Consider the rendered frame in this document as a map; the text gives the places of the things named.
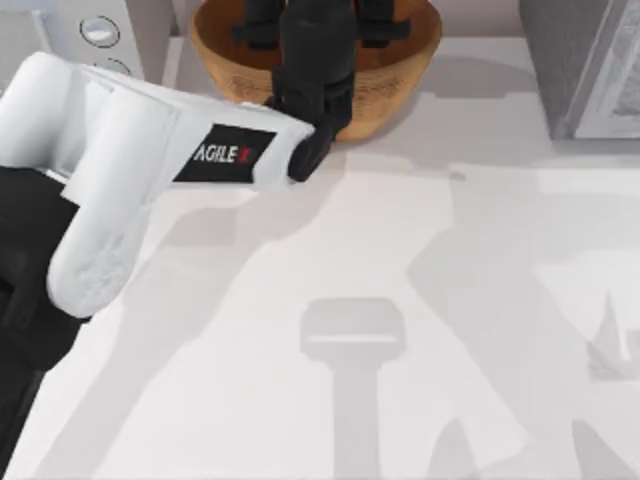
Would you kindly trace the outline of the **wooden bowl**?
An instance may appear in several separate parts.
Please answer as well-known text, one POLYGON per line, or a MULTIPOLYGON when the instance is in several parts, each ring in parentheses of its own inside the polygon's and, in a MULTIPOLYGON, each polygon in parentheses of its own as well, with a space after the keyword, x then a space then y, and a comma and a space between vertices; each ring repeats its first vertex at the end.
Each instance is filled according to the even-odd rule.
MULTIPOLYGON (((191 40, 223 98, 263 104, 271 96, 271 70, 281 52, 233 42, 231 27, 243 14, 243 0, 203 0, 191 17, 191 40)), ((429 0, 394 0, 393 18, 410 22, 406 39, 383 49, 357 45, 353 117, 338 133, 339 143, 366 141, 389 125, 419 86, 440 44, 442 19, 429 0)))

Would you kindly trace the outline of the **grey microwave knob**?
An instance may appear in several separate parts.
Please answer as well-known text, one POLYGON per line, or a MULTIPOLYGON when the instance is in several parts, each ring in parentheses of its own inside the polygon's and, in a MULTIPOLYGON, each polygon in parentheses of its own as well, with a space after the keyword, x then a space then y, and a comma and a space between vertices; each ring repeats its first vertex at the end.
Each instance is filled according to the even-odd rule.
POLYGON ((123 61, 115 58, 102 59, 100 61, 96 61, 94 65, 96 67, 99 67, 108 71, 116 72, 118 74, 122 74, 126 76, 132 75, 131 69, 123 61))
POLYGON ((89 45, 101 49, 114 47, 121 38, 116 22, 103 15, 82 19, 79 33, 89 45))

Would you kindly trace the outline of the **grey cabinet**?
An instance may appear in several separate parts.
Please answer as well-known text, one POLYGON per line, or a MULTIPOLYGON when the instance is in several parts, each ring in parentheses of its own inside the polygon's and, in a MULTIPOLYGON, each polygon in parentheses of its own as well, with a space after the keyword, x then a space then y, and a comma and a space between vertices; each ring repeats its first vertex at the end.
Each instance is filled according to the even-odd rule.
POLYGON ((550 136, 640 140, 640 0, 519 0, 550 136))

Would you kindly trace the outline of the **pale microwave oven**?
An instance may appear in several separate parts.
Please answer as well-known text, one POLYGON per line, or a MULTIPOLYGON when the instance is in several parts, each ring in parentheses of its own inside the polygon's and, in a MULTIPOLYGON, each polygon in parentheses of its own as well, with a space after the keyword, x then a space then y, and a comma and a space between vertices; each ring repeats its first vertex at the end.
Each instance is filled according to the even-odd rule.
POLYGON ((132 77, 159 83, 175 27, 172 0, 0 0, 0 96, 20 63, 37 51, 93 66, 115 58, 132 77), (79 33, 82 19, 99 15, 120 29, 112 48, 93 47, 79 33))

